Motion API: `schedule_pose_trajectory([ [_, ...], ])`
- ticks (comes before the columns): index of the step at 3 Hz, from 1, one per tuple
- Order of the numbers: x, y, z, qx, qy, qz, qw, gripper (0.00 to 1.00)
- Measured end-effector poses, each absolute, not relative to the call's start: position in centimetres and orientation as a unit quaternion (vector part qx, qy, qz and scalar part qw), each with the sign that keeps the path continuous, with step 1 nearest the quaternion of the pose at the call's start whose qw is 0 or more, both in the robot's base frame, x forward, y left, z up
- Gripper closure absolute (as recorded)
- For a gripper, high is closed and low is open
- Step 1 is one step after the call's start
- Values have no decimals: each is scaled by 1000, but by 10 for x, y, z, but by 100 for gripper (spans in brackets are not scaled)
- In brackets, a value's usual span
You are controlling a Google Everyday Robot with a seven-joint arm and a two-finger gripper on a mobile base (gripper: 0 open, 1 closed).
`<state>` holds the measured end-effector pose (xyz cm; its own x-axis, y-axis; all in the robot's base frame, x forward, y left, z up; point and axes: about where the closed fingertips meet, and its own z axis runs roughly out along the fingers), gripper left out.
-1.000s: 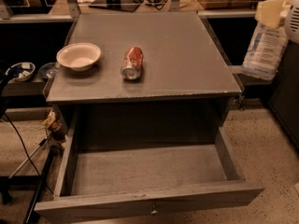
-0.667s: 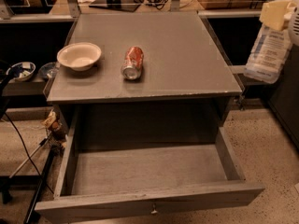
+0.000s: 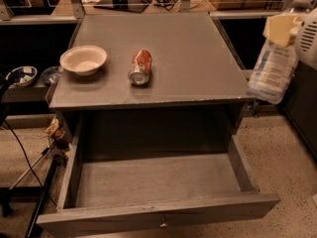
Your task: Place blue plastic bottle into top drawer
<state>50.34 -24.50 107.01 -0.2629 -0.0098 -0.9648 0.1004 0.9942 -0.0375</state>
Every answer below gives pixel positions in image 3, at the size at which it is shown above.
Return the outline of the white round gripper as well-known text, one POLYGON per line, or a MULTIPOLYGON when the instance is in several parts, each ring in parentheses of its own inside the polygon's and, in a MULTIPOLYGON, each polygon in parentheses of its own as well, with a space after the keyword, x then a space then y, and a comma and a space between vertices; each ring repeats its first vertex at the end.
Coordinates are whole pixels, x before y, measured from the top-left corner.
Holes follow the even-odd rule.
POLYGON ((317 70, 317 8, 312 10, 305 20, 303 14, 268 17, 264 36, 270 42, 285 48, 295 42, 298 59, 317 70))

